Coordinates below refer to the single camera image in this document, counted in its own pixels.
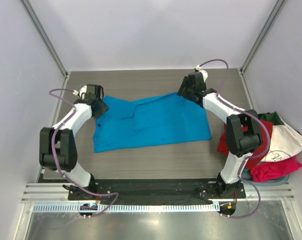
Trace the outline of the blue t shirt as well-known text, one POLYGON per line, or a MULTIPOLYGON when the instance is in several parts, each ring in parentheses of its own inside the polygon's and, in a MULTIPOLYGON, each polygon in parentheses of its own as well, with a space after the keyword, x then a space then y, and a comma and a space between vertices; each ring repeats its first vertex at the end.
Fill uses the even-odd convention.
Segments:
POLYGON ((177 93, 127 101, 106 96, 109 110, 96 120, 96 153, 210 140, 206 111, 177 93))

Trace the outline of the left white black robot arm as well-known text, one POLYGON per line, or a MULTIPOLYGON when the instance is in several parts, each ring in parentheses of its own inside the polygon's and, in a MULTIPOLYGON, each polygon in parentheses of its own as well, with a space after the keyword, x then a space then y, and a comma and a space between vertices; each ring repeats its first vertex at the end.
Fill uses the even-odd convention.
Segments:
POLYGON ((75 136, 89 119, 98 119, 109 110, 103 101, 104 88, 87 84, 79 90, 52 89, 49 95, 69 104, 71 109, 59 122, 40 130, 39 163, 58 172, 77 189, 95 196, 95 179, 78 162, 75 136))

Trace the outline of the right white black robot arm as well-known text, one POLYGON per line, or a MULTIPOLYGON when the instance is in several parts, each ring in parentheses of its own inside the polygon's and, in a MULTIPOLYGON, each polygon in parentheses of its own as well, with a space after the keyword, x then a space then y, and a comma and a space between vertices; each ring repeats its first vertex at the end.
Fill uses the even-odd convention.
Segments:
POLYGON ((256 111, 245 111, 228 102, 216 90, 206 88, 205 71, 195 71, 182 80, 178 95, 214 113, 226 124, 228 156, 216 179, 217 193, 228 198, 239 187, 241 174, 253 153, 263 144, 256 111))

